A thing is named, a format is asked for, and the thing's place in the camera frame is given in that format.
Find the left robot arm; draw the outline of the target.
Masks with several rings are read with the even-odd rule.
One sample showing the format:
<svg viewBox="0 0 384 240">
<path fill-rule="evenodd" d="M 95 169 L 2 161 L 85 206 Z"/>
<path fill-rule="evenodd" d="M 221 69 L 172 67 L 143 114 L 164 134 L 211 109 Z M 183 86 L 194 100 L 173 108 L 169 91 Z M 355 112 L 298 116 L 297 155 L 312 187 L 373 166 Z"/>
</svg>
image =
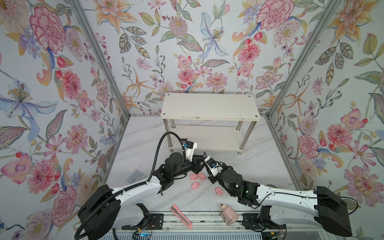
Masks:
<svg viewBox="0 0 384 240">
<path fill-rule="evenodd" d="M 197 143 L 178 138 L 181 153 L 172 153 L 165 163 L 156 166 L 161 145 L 158 144 L 150 175 L 134 184 L 119 188 L 99 187 L 78 211 L 81 225 L 74 238 L 98 240 L 111 229 L 133 226 L 142 229 L 149 223 L 150 213 L 140 200 L 162 194 L 176 180 L 189 172 L 198 174 L 205 167 L 207 154 L 196 155 Z"/>
</svg>

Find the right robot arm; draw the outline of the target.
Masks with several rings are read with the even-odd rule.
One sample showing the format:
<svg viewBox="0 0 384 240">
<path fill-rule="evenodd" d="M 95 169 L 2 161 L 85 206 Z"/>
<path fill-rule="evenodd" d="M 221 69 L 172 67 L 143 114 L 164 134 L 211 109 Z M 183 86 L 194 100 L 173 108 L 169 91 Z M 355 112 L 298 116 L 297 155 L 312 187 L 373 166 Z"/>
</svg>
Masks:
<svg viewBox="0 0 384 240">
<path fill-rule="evenodd" d="M 290 191 L 245 181 L 232 167 L 209 160 L 209 179 L 218 183 L 238 203 L 259 210 L 263 228 L 298 224 L 322 227 L 340 237 L 352 237 L 347 198 L 326 187 L 315 190 Z"/>
</svg>

